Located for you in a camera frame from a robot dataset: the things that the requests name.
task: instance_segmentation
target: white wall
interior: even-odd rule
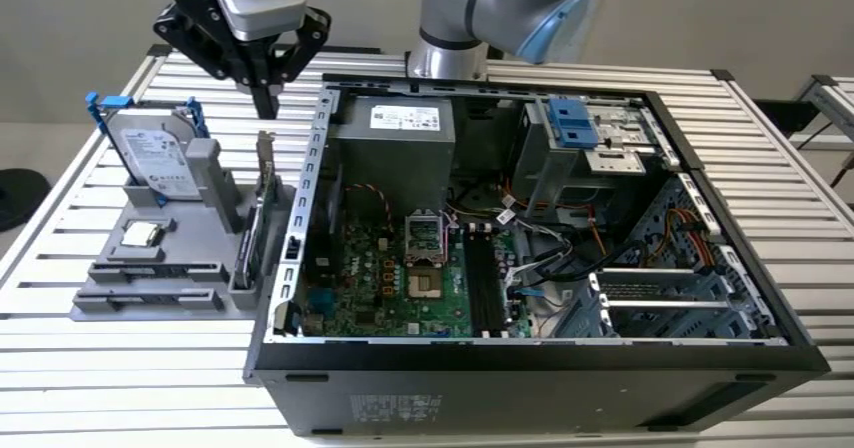
[[[581,61],[726,68],[754,97],[854,76],[854,0],[605,0]]]
[[[0,121],[84,121],[86,91],[121,89],[169,0],[0,0]],[[420,0],[315,0],[331,43],[401,52]],[[581,61],[728,68],[756,96],[814,72],[854,75],[854,0],[604,0]]]

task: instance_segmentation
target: power supply label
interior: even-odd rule
[[[375,130],[440,131],[439,108],[376,105],[371,108],[371,128]]]

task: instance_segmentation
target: case label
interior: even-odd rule
[[[436,421],[441,395],[351,395],[353,419],[360,423]]]

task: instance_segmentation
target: gray parts holder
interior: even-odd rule
[[[74,296],[74,320],[253,319],[262,280],[236,286],[232,275],[258,190],[237,187],[220,167],[218,151],[216,140],[205,138],[186,149],[201,201],[161,205],[150,188],[125,185],[129,202]],[[268,235],[284,231],[292,200],[293,189],[278,183],[258,278],[278,258],[281,236]],[[150,236],[128,244],[136,224]]]

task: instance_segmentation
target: sticker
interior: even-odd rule
[[[516,217],[516,212],[512,211],[509,208],[507,208],[504,211],[501,211],[501,213],[495,217],[495,219],[497,220],[497,222],[501,225],[505,225],[509,220],[512,220]]]
[[[507,208],[512,208],[512,205],[516,204],[516,199],[512,197],[512,195],[504,195],[504,198],[501,198],[501,205],[504,205]]]
[[[169,198],[197,198],[198,189],[174,136],[158,130],[122,130],[121,136],[150,189]]]
[[[436,421],[441,395],[351,395],[353,419],[360,423]]]
[[[376,105],[371,108],[371,128],[440,131],[439,108]]]

